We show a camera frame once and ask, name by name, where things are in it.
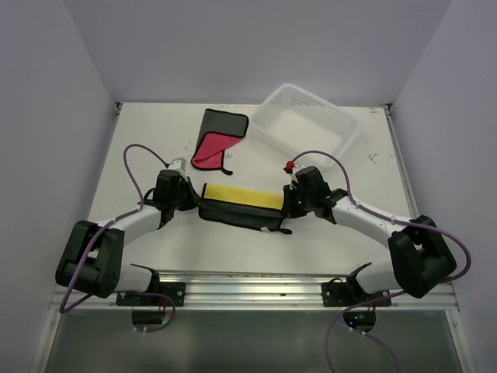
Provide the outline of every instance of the metal bracket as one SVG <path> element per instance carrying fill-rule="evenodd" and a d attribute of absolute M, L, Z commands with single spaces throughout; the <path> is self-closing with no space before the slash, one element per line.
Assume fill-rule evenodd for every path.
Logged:
<path fill-rule="evenodd" d="M 161 282 L 158 293 L 167 295 L 170 297 L 176 307 L 182 307 L 185 301 L 185 289 L 186 285 L 184 282 Z M 156 297 L 142 297 L 140 295 L 130 295 L 121 293 L 117 294 L 116 305 L 131 306 L 131 307 L 151 307 L 158 306 L 161 303 L 160 298 Z"/>
<path fill-rule="evenodd" d="M 357 303 L 373 300 L 376 298 L 384 297 L 382 291 L 367 294 L 350 294 L 348 292 L 349 284 L 346 282 L 336 283 L 336 282 L 325 282 L 321 284 L 321 296 L 323 298 L 323 305 L 325 307 L 348 307 L 350 305 L 356 305 Z M 376 304 L 377 307 L 389 307 L 391 306 L 391 300 L 379 301 Z"/>

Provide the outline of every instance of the black mount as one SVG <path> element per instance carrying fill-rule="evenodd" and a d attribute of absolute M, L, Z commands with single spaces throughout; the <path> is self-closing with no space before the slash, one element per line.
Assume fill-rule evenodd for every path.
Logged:
<path fill-rule="evenodd" d="M 160 229 L 174 217 L 174 211 L 192 210 L 199 202 L 200 196 L 193 189 L 190 178 L 185 180 L 178 171 L 163 169 L 157 176 L 153 198 L 145 204 L 160 210 Z"/>
<path fill-rule="evenodd" d="M 159 293 L 170 297 L 176 307 L 182 307 L 185 301 L 186 284 L 184 282 L 161 282 L 158 273 L 152 271 L 152 279 L 150 286 L 145 293 Z M 162 298 L 145 297 L 140 293 L 118 293 L 116 298 L 116 305 L 131 306 L 131 307 L 148 307 L 161 305 Z"/>
<path fill-rule="evenodd" d="M 131 311 L 131 322 L 135 328 L 145 325 L 161 325 L 165 312 L 162 310 L 148 311 L 133 309 Z"/>
<path fill-rule="evenodd" d="M 354 270 L 346 277 L 345 282 L 340 278 L 334 278 L 329 282 L 321 284 L 321 296 L 323 297 L 323 305 L 325 307 L 343 307 L 355 305 L 357 303 L 369 301 L 375 298 L 384 297 L 383 291 L 378 291 L 373 294 L 367 294 L 359 286 L 356 280 L 357 274 L 371 263 Z M 391 305 L 391 300 L 379 301 L 376 306 L 388 307 Z"/>
<path fill-rule="evenodd" d="M 331 191 L 322 174 L 314 167 L 306 167 L 295 173 L 298 183 L 283 187 L 284 209 L 288 218 L 300 218 L 314 212 L 317 218 L 336 224 L 332 209 L 347 196 L 342 189 Z"/>
<path fill-rule="evenodd" d="M 349 328 L 367 333 L 376 324 L 376 312 L 348 311 L 343 314 L 343 321 Z"/>

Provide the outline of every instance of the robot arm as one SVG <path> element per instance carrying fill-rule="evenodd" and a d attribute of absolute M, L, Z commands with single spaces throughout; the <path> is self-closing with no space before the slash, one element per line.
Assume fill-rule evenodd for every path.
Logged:
<path fill-rule="evenodd" d="M 84 263 L 75 283 L 76 290 L 100 298 L 121 291 L 154 292 L 158 286 L 157 274 L 150 268 L 121 265 L 123 249 L 144 234 L 162 228 L 176 210 L 191 210 L 198 205 L 200 197 L 186 177 L 185 167 L 185 159 L 172 161 L 159 173 L 153 198 L 146 200 L 139 212 L 105 230 L 93 247 L 96 255 L 89 256 Z M 108 222 L 109 219 L 75 224 L 57 267 L 57 284 L 68 286 L 89 240 Z"/>
<path fill-rule="evenodd" d="M 411 221 L 436 227 L 432 219 L 424 215 L 413 220 L 397 217 L 368 206 L 377 214 L 391 216 L 391 221 L 385 221 L 359 209 L 357 205 L 361 203 L 354 203 L 346 191 L 331 191 L 314 166 L 287 171 L 292 173 L 291 184 L 283 188 L 289 218 L 314 212 L 318 218 L 371 237 L 390 251 L 391 261 L 368 263 L 348 276 L 347 284 L 333 286 L 345 285 L 347 291 L 367 294 L 402 288 L 421 298 L 456 269 L 454 257 L 440 234 L 394 223 Z"/>

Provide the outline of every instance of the lavender wall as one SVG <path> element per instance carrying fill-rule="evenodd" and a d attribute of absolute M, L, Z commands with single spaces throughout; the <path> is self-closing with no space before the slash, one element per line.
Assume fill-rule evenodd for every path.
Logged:
<path fill-rule="evenodd" d="M 260 103 L 285 82 L 391 103 L 450 0 L 64 0 L 123 101 Z"/>
<path fill-rule="evenodd" d="M 494 372 L 497 2 L 453 0 L 394 105 L 422 211 L 470 247 L 455 284 L 478 371 Z"/>
<path fill-rule="evenodd" d="M 64 4 L 0 2 L 0 371 L 28 371 L 54 274 L 85 218 L 113 101 Z"/>

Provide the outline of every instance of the plastic basket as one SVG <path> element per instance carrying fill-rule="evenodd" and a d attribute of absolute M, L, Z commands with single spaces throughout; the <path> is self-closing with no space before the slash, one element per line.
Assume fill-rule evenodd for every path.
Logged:
<path fill-rule="evenodd" d="M 351 113 L 292 84 L 274 91 L 251 117 L 253 132 L 289 159 L 306 150 L 340 158 L 357 136 L 359 125 Z M 299 163 L 320 169 L 335 164 L 321 155 L 306 155 Z"/>

